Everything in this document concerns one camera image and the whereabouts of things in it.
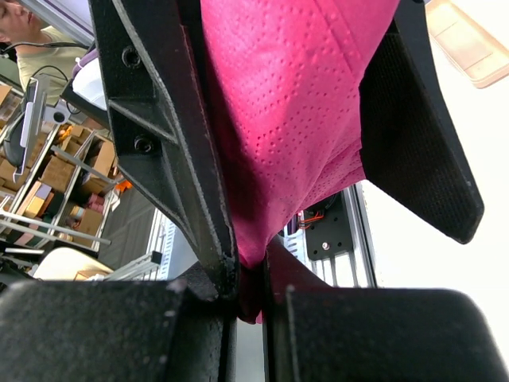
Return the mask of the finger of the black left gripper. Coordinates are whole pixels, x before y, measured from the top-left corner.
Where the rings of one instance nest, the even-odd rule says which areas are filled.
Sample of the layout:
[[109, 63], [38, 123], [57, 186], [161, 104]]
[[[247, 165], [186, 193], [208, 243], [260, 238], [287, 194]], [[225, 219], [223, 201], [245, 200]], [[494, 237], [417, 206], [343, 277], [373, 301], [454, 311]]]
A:
[[359, 92], [367, 180], [442, 234], [469, 243], [484, 203], [440, 89], [424, 2], [398, 4]]
[[184, 234], [218, 294], [239, 255], [208, 109], [198, 1], [93, 1], [107, 116], [125, 178]]

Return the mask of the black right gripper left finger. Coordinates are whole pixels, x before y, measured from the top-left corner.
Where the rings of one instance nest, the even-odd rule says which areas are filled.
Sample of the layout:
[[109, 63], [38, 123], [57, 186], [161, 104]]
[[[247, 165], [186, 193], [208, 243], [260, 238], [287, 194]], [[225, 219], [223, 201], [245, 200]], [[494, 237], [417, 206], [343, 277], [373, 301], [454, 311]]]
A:
[[232, 381], [235, 315], [199, 264], [173, 281], [24, 281], [1, 295], [4, 381]]

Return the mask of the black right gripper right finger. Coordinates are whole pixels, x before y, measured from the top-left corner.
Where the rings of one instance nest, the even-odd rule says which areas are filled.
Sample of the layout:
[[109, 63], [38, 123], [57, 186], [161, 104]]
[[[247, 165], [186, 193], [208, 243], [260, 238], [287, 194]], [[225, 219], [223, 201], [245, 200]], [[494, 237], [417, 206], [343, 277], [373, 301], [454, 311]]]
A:
[[454, 290], [333, 287], [272, 240], [268, 381], [505, 381], [484, 316]]

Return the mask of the pink paper napkin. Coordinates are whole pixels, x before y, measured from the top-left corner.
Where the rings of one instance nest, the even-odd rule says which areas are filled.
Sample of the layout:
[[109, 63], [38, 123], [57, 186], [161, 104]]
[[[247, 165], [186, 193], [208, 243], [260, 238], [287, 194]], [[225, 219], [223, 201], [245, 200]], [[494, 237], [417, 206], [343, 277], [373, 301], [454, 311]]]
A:
[[364, 179], [359, 85], [396, 1], [203, 1], [209, 118], [241, 264], [239, 318], [262, 308], [258, 266], [302, 209]]

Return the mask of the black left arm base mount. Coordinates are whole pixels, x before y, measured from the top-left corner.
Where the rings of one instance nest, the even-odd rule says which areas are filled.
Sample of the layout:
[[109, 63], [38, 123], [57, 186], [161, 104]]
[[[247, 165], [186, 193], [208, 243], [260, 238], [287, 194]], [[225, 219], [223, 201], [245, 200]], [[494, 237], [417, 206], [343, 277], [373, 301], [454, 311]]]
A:
[[310, 260], [329, 259], [353, 251], [352, 234], [343, 193], [308, 207], [304, 231]]

